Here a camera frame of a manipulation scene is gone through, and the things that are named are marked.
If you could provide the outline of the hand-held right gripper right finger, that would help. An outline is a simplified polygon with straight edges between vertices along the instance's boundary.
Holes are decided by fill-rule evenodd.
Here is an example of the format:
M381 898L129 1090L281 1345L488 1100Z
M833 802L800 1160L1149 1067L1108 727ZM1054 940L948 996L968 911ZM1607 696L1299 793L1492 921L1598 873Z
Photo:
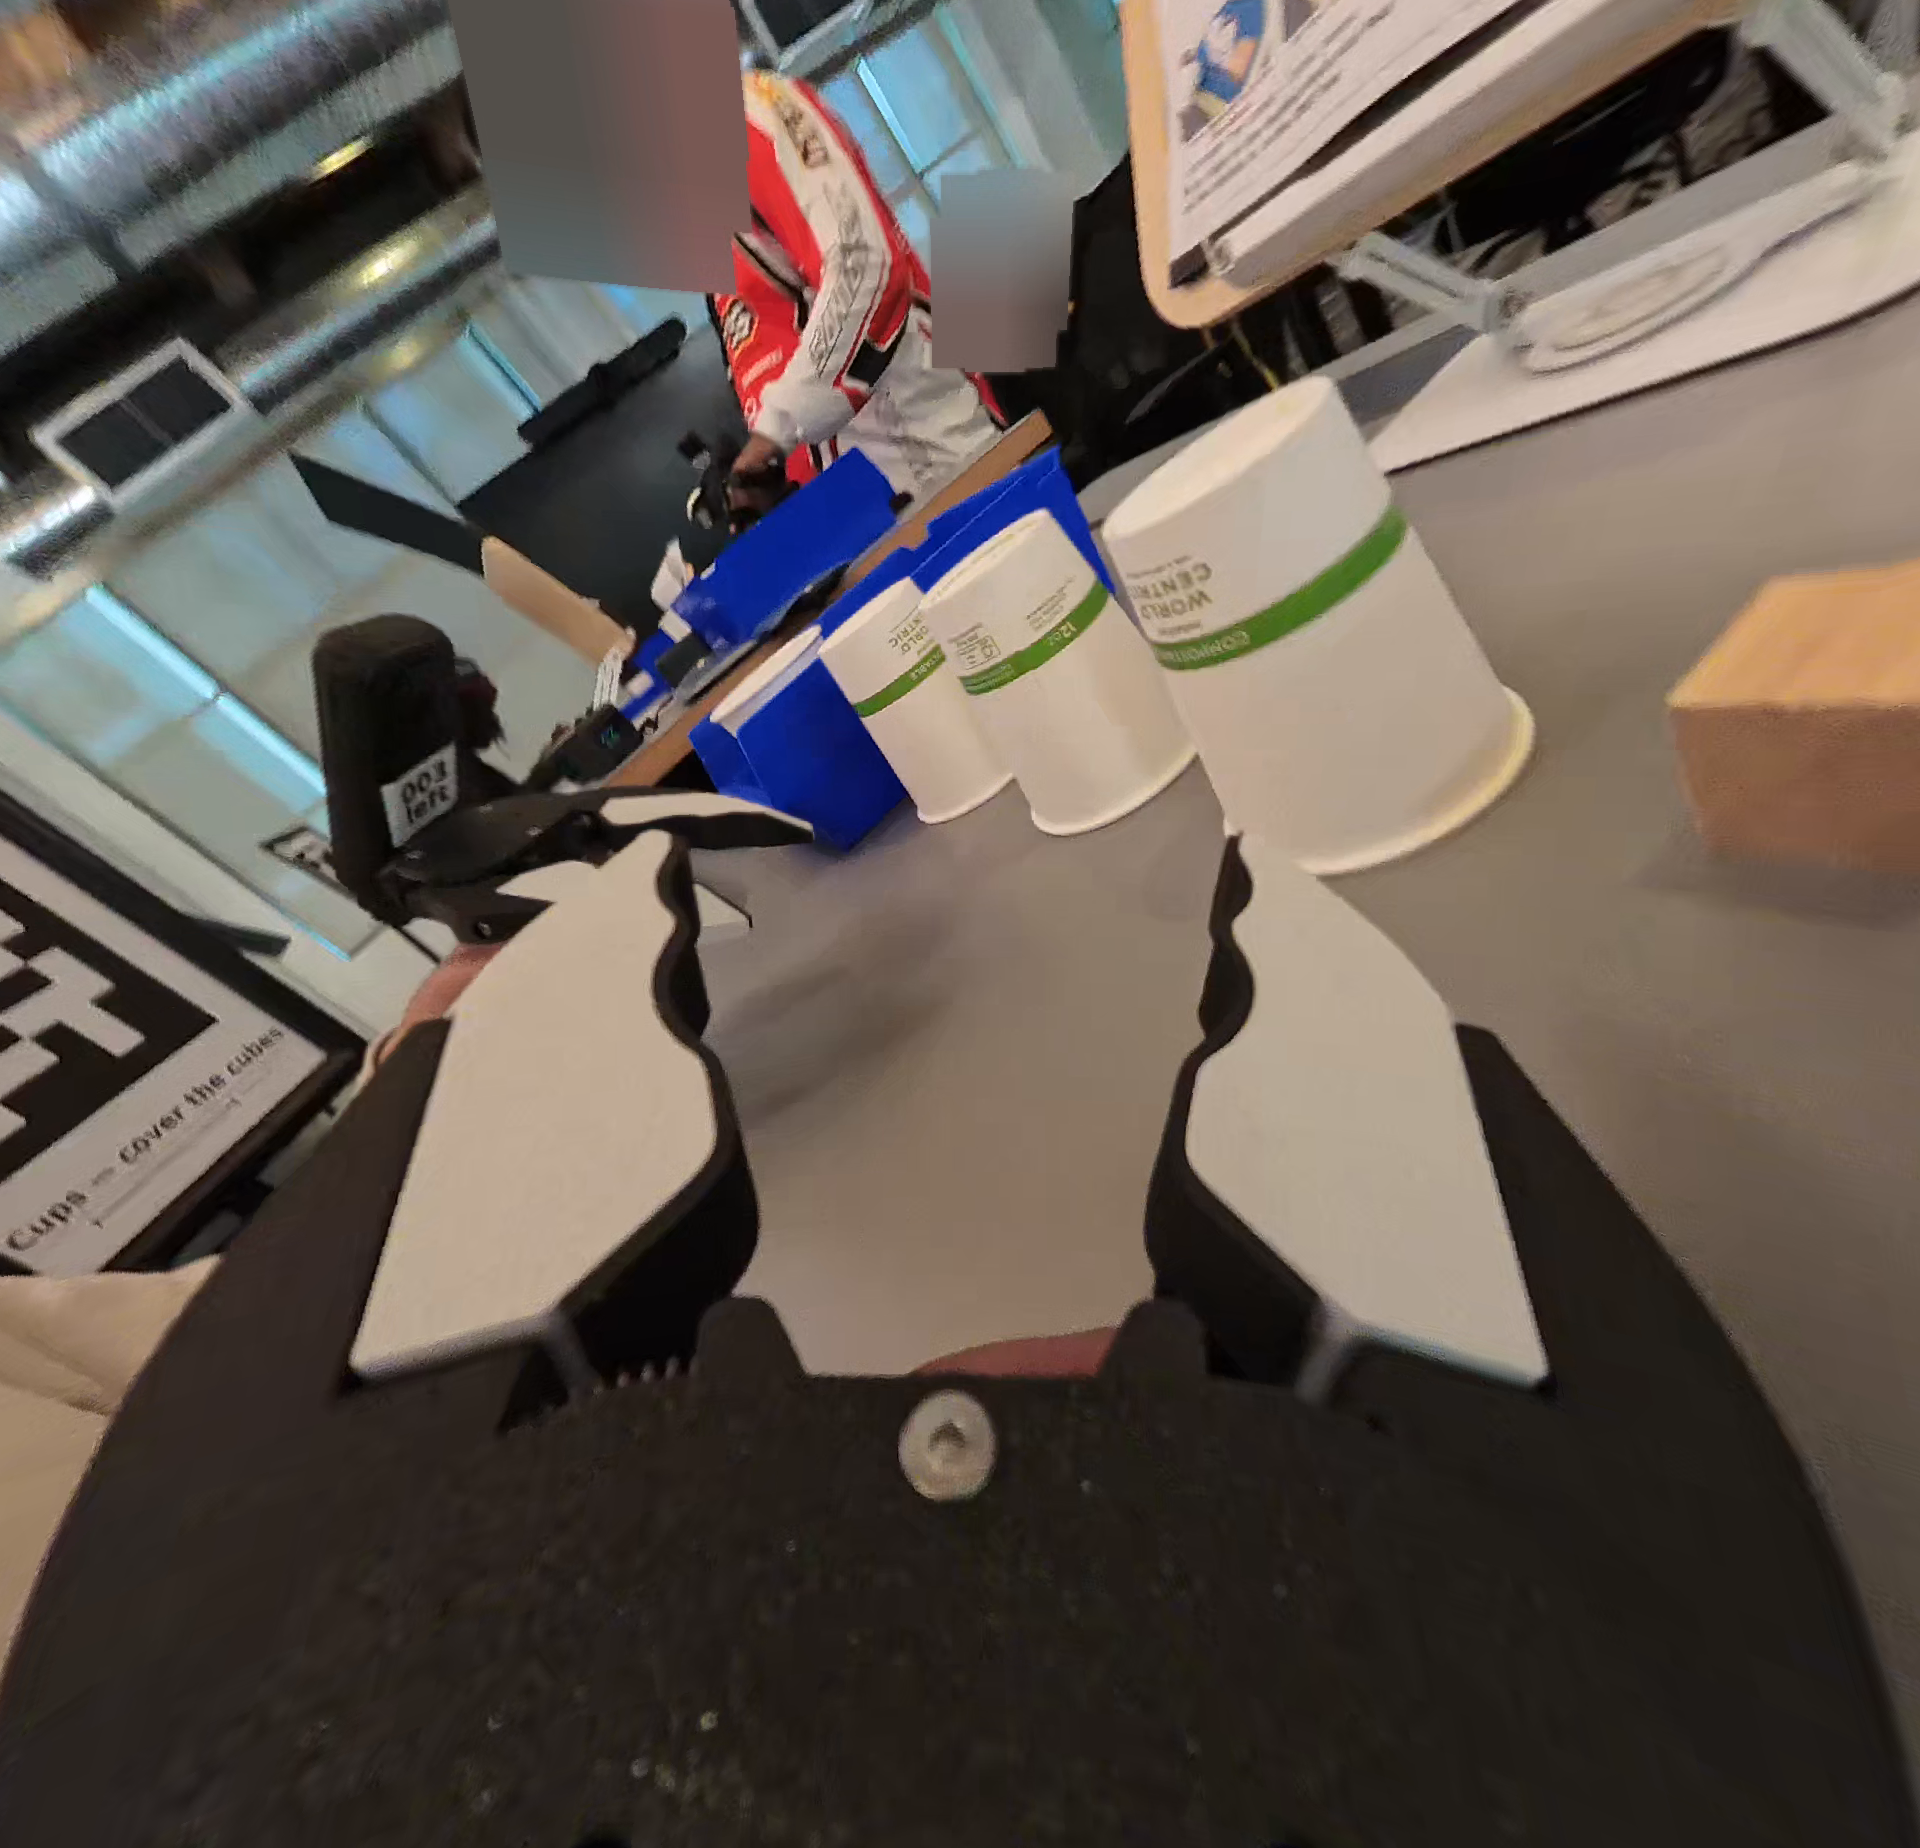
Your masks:
M1380 927L1244 832L1218 858L1144 1255L1224 1382L1328 1400L1389 1352L1547 1388L1450 1006Z

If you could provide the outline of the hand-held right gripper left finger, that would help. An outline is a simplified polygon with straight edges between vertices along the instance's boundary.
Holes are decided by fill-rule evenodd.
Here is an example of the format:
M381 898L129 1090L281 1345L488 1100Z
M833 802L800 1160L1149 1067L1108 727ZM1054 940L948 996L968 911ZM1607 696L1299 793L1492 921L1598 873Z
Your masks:
M457 1004L349 1349L359 1382L524 1345L565 1388L694 1358L756 1244L698 934L686 843L637 832Z

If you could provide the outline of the blue plastic bin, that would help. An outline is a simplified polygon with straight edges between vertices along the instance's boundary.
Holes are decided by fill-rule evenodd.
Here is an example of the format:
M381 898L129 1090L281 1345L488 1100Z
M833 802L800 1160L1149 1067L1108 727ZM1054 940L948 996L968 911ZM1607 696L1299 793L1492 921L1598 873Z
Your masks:
M673 684L696 654L727 654L765 636L808 587L843 574L884 537L911 496L848 451L802 486L782 464L743 472L738 447L683 440L703 469L654 578L660 622L629 651L626 680Z
M911 578L926 595L972 546L1037 511L1049 511L1064 525L1110 587L1094 522L1056 447L937 517L921 546L903 546L869 582ZM694 751L719 793L806 819L815 839L838 853L855 850L903 802L911 802L822 659L736 734L708 718L694 730Z

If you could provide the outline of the person's left hand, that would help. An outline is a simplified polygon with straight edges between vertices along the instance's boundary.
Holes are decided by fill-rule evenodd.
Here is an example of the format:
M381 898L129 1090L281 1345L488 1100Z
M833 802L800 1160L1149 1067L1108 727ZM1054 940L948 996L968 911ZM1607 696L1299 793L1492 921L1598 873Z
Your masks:
M410 996L404 1015L393 1027L387 1027L367 1053L362 1076L372 1076L377 1067L399 1045L399 1040L430 1022L442 1022L452 1015L468 986L502 956L502 945L480 948L457 948L418 990Z

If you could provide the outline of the black digital timer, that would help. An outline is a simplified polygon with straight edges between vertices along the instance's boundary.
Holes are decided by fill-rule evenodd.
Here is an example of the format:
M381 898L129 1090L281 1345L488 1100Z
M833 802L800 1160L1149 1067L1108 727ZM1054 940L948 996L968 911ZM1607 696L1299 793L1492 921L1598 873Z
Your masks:
M529 787L595 787L619 773L642 745L642 732L619 703L601 703L565 727L529 773Z

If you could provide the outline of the wooden edge background table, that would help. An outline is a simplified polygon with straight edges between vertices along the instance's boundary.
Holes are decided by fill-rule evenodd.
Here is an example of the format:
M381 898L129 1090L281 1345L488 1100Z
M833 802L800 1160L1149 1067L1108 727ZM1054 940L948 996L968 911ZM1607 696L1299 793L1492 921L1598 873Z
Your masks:
M1056 432L1047 415L1033 410L1015 427L998 437L976 460L961 469L946 486L928 493L921 508L911 508L884 537L876 537L859 561L853 561L838 578L808 590L765 636L750 649L733 654L723 672L694 700L673 700L655 732L613 769L613 785L665 785L694 757L694 730L703 727L736 689L760 677L770 660L778 660L787 639L800 636L825 605L869 582L903 546L921 546L937 517L976 493L998 486L1007 474L1056 447ZM631 631L619 628L584 597L564 587L554 574L539 569L507 541L484 537L484 582L494 595L510 605L519 617L532 622L543 635L559 639L589 666L605 660L613 649L631 649Z

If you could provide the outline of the framed black white sign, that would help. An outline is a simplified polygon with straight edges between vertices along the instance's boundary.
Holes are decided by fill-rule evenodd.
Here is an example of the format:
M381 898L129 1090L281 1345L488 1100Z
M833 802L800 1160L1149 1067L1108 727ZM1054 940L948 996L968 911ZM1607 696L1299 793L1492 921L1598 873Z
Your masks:
M159 1266L367 1042L4 796L4 1277Z

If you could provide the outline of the person's cream hoodie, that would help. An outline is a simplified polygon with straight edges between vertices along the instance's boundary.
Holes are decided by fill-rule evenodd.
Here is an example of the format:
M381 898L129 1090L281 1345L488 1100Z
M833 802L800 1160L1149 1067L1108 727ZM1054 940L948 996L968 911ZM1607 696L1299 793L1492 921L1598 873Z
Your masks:
M109 1424L217 1271L4 1279L4 1653Z

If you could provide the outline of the wooden cube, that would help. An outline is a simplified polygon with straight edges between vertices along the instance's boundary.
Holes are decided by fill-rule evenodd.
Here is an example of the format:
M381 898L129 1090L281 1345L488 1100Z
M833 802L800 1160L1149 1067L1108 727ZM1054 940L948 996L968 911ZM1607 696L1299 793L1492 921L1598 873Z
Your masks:
M1720 858L1917 873L1917 561L1768 578L1667 691Z

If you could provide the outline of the wooden instruction board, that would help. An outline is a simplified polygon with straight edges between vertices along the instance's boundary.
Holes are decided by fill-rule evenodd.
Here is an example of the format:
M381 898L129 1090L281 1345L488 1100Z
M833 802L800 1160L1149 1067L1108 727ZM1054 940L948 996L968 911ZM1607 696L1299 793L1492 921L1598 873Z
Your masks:
M1737 0L1727 11L1715 15L1705 27L1740 21L1740 15L1747 8L1747 3L1751 0ZM1503 32L1503 26L1504 26L1504 18L1492 32L1487 32L1480 39L1497 38ZM1122 63L1125 63L1125 109L1129 109L1125 114L1129 114L1129 130L1132 130L1132 184L1137 184L1137 199L1138 199L1141 280L1144 280L1151 306L1158 309L1158 314L1165 323L1173 323L1173 326L1218 326L1218 323L1227 323L1250 300L1270 296L1273 289L1294 283L1296 277L1302 277L1305 270L1317 268L1319 263L1333 263L1340 253L1345 253L1348 247L1353 247L1360 240L1360 234L1357 234L1357 240L1343 247L1340 253L1328 253L1326 257L1312 263L1309 268L1299 268L1286 280L1262 283L1256 289L1234 289L1222 277L1212 277L1209 266L1199 268L1194 283L1188 283L1188 286L1173 283L1173 277L1169 277L1169 247L1165 247L1165 141L1169 141L1169 121L1165 121L1165 74L1162 74L1161 0L1120 0L1120 42L1122 42ZM1409 80L1398 95L1392 95L1381 109L1376 109L1372 121L1357 122L1343 140L1343 148L1353 145L1357 140L1372 131L1398 109L1407 109L1409 99L1422 86L1428 86L1439 72L1446 72L1454 63L1466 63L1471 54L1475 42L1457 49L1446 63L1439 63L1431 72L1422 72L1415 80ZM1309 166L1309 173L1317 169L1317 166L1326 166L1337 154L1340 154L1340 148L1322 154L1322 157L1317 157Z

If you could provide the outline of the printed instruction sheet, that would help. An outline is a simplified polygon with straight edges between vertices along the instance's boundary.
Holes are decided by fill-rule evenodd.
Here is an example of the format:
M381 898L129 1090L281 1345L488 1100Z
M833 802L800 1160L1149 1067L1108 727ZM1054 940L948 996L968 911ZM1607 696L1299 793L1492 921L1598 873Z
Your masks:
M1529 0L1161 0L1169 277Z

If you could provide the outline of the metal stand bracket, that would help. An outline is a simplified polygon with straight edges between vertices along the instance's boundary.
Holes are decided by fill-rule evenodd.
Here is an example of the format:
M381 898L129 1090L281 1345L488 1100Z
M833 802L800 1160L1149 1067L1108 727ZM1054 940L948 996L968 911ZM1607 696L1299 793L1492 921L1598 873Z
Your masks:
M1527 371L1598 364L1700 314L1768 254L1867 202L1907 130L1904 82L1824 0L1754 0L1740 35L1840 121L1855 148L1850 159L1547 299L1527 299L1514 280L1471 277L1381 232L1362 234L1337 275L1492 338Z

